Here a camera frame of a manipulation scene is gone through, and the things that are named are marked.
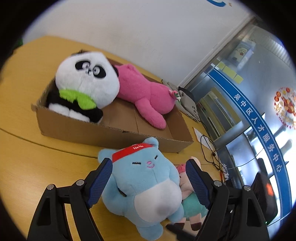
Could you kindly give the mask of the small pink doll plush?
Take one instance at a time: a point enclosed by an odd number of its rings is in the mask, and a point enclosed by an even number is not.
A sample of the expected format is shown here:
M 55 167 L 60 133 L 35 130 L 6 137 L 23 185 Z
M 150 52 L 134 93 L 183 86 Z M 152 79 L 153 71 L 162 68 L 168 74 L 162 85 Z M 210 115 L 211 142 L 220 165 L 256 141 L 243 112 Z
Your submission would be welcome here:
M 183 229 L 185 222 L 189 221 L 191 230 L 198 231 L 201 229 L 203 220 L 208 213 L 208 209 L 199 202 L 192 184 L 186 174 L 186 164 L 177 166 L 180 177 L 180 189 L 182 192 L 182 206 L 184 208 L 184 217 L 177 223 L 174 223 L 180 229 Z

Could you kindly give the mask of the white card on table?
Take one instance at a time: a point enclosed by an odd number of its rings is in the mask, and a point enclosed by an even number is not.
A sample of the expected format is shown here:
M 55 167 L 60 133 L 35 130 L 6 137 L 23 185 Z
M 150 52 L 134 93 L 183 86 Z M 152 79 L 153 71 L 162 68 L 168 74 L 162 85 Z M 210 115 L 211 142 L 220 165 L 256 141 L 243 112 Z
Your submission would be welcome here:
M 203 135 L 201 132 L 199 132 L 196 128 L 193 128 L 196 139 L 206 148 L 211 150 L 212 152 L 215 151 L 214 144 L 212 140 L 207 137 L 206 135 Z

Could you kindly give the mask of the brown cardboard box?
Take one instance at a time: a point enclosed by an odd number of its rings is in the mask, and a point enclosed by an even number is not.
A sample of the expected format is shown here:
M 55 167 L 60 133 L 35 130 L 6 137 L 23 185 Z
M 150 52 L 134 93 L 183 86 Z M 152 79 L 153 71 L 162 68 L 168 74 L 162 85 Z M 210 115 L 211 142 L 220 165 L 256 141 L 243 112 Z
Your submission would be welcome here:
M 134 104 L 118 97 L 104 107 L 100 123 L 88 123 L 66 117 L 46 107 L 48 92 L 55 78 L 44 90 L 32 110 L 36 113 L 41 134 L 79 144 L 120 149 L 155 137 L 162 152 L 177 153 L 193 143 L 193 138 L 176 107 L 164 115 L 166 128 L 160 130 L 142 118 Z

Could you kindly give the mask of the black white panda plush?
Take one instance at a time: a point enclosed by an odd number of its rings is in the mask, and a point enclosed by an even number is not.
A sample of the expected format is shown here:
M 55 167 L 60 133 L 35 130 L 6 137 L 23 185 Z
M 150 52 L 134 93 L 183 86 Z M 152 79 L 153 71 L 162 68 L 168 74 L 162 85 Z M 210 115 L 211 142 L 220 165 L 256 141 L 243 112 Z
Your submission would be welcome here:
M 59 65 L 46 107 L 76 120 L 100 123 L 102 109 L 119 93 L 118 76 L 115 66 L 101 52 L 73 54 Z

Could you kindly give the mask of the red new year window sticker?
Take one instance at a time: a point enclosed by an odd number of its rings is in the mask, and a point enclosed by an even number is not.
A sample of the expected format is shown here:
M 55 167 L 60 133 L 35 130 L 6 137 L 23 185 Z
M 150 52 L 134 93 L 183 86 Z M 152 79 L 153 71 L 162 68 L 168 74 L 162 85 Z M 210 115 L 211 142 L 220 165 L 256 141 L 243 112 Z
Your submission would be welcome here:
M 274 110 L 286 128 L 295 130 L 295 89 L 281 87 L 274 96 Z

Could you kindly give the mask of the blue plush with red headband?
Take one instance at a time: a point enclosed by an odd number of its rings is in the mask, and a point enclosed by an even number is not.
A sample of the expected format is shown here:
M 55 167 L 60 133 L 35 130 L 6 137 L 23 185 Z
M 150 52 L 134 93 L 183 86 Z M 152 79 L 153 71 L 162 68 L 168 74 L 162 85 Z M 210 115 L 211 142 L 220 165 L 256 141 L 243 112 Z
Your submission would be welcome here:
M 157 240 L 161 222 L 184 217 L 180 177 L 175 165 L 159 150 L 155 137 L 121 150 L 102 149 L 98 161 L 112 161 L 112 174 L 102 192 L 106 208 L 132 222 L 140 236 Z

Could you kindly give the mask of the grey canvas tote bag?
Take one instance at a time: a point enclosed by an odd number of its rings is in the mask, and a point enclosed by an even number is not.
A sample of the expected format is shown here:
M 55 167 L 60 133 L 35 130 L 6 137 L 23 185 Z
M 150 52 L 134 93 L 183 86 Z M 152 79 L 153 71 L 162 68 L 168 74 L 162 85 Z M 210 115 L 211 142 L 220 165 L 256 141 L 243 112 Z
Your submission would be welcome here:
M 195 101 L 192 99 L 191 94 L 188 94 L 186 89 L 177 87 L 174 84 L 162 79 L 162 84 L 170 88 L 172 91 L 176 91 L 177 100 L 175 102 L 179 111 L 184 113 L 190 119 L 200 122 L 200 117 L 197 111 Z

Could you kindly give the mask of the pink plush bear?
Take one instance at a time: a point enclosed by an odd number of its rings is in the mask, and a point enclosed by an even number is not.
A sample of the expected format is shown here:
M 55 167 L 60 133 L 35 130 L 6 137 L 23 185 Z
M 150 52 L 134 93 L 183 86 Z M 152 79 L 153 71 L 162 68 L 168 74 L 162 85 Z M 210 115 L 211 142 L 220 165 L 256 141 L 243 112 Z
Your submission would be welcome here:
M 166 128 L 164 114 L 180 99 L 176 90 L 159 82 L 151 82 L 131 64 L 116 65 L 120 83 L 118 98 L 135 105 L 140 115 L 153 127 Z

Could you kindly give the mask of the cartoon window poster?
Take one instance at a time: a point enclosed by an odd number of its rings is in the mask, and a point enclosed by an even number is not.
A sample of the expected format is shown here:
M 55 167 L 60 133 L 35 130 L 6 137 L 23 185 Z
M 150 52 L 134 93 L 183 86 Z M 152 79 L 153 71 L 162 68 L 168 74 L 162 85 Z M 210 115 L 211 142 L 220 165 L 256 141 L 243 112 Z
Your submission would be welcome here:
M 252 52 L 252 46 L 245 42 L 240 42 L 229 54 L 228 61 L 237 69 L 242 68 L 248 61 Z

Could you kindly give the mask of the yellow sticky notes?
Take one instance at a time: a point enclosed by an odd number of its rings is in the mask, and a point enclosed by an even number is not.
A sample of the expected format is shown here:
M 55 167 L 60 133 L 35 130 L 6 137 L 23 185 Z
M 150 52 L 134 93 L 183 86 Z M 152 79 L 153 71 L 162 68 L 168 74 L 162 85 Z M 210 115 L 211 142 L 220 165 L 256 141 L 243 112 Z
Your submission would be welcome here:
M 226 74 L 230 79 L 234 80 L 237 84 L 240 84 L 243 81 L 243 78 L 239 74 L 237 74 L 233 69 L 225 65 L 223 62 L 219 62 L 216 67 Z

